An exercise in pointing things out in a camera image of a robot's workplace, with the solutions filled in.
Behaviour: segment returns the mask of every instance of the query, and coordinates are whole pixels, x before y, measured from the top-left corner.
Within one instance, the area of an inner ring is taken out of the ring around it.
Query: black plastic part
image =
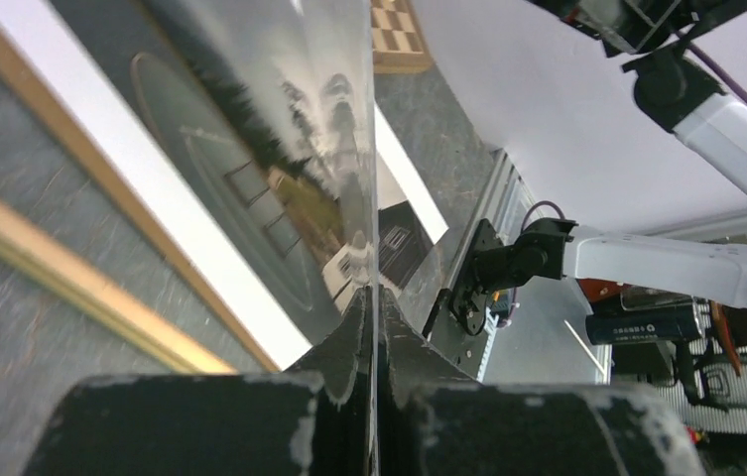
[[[694,378],[694,356],[691,355],[691,348],[688,346],[688,342],[678,342],[676,347],[675,367],[677,368],[677,378],[683,386],[685,399],[692,406],[700,405],[702,397],[697,386],[697,380]]]
[[[562,259],[569,232],[577,223],[541,218],[512,245],[475,253],[471,263],[476,288],[494,291],[518,288],[532,277],[562,279]]]
[[[636,12],[636,9],[629,7],[624,2],[619,2],[615,7],[621,10],[620,15],[623,21],[609,25],[608,28],[613,36],[621,37],[628,45],[636,48],[635,52],[622,52],[602,38],[601,32],[581,24],[569,16],[576,5],[571,5],[571,8],[569,8],[569,2],[561,0],[529,1],[563,19],[564,23],[574,27],[589,38],[602,40],[604,52],[608,58],[621,53],[646,54],[653,52],[671,37],[672,32],[680,31],[691,25],[695,26],[694,35],[699,37],[747,12],[747,0],[683,1],[674,9],[672,9],[671,1],[637,2],[636,8],[641,9],[647,17],[643,18]],[[652,27],[648,19],[655,19],[657,26]]]
[[[642,375],[650,382],[670,385],[674,381],[674,351],[662,342],[616,345],[612,348],[612,375]]]
[[[448,310],[454,314],[469,335],[476,335],[483,330],[481,325],[484,323],[484,308],[489,302],[488,299],[494,291],[502,289],[499,287],[489,290],[481,286],[478,281],[476,259],[481,253],[491,253],[503,245],[489,220],[485,218],[478,222],[466,256],[457,272],[451,300],[448,303]]]
[[[487,349],[489,338],[490,335],[483,331],[477,335],[470,335],[454,315],[446,311],[436,320],[429,336],[429,343],[460,371],[472,378],[478,378],[481,359]]]
[[[678,58],[671,48],[626,63],[624,71],[639,77],[633,98],[645,114],[668,133],[713,94],[723,94],[718,81],[694,62]]]
[[[620,315],[593,314],[586,318],[586,335],[592,345],[689,342],[703,336],[692,305],[637,310]]]
[[[79,384],[25,474],[703,474],[650,389],[482,387],[405,322],[389,291],[379,315],[372,296],[358,290],[339,328],[283,374]]]
[[[443,317],[449,314],[449,302],[451,301],[451,290],[443,288],[437,293],[435,303],[432,304],[432,311],[429,312],[429,318],[426,319],[426,323],[423,325],[423,337],[428,339],[432,335],[432,329],[435,328],[437,318],[443,315]]]

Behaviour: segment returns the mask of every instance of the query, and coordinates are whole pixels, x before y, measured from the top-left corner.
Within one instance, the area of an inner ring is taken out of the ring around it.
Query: metal bracket
[[[483,330],[484,307],[489,294],[496,290],[484,290],[478,283],[473,263],[475,256],[487,250],[504,246],[495,228],[486,218],[480,220],[469,242],[466,255],[456,272],[452,289],[442,289],[437,294],[432,312],[423,328],[423,337],[429,338],[436,320],[454,316],[463,330],[471,336]]]

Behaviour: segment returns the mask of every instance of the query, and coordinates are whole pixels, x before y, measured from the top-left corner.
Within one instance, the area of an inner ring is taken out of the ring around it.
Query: gray marble surface
[[[258,364],[0,84],[0,198],[242,371]],[[98,374],[166,372],[0,264],[0,474],[16,474],[60,397]]]
[[[436,67],[421,74],[378,74],[375,94],[449,226],[399,297],[405,318],[420,330],[493,162]]]

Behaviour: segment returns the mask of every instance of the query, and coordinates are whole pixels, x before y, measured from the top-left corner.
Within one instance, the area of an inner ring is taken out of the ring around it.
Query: white border
[[[277,366],[308,352],[311,343],[52,5],[0,0],[0,30]]]
[[[376,152],[402,189],[432,243],[436,243],[446,232],[448,225],[378,104],[375,116]]]

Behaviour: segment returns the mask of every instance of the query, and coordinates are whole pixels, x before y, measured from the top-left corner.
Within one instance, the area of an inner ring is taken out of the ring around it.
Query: orange component
[[[574,9],[571,10],[571,12],[569,12],[568,15],[566,15],[565,18],[563,18],[562,20],[570,24],[577,18],[577,15],[579,14],[580,14],[580,7],[574,7]]]
[[[611,281],[601,280],[577,280],[586,300],[589,302],[598,302],[603,299],[612,298],[621,293],[621,290],[627,288],[626,285],[619,286]]]
[[[703,433],[700,431],[697,431],[696,429],[686,426],[685,429],[688,431],[688,437],[691,438],[691,442],[694,444],[698,444],[701,441],[703,441],[704,436]]]
[[[717,331],[717,340],[726,354],[727,360],[732,364],[735,375],[741,377],[741,358],[738,351],[735,350],[735,343],[732,341],[732,335],[729,333],[729,323],[726,321],[726,314],[723,311],[723,305],[713,302],[712,307],[712,324]]]

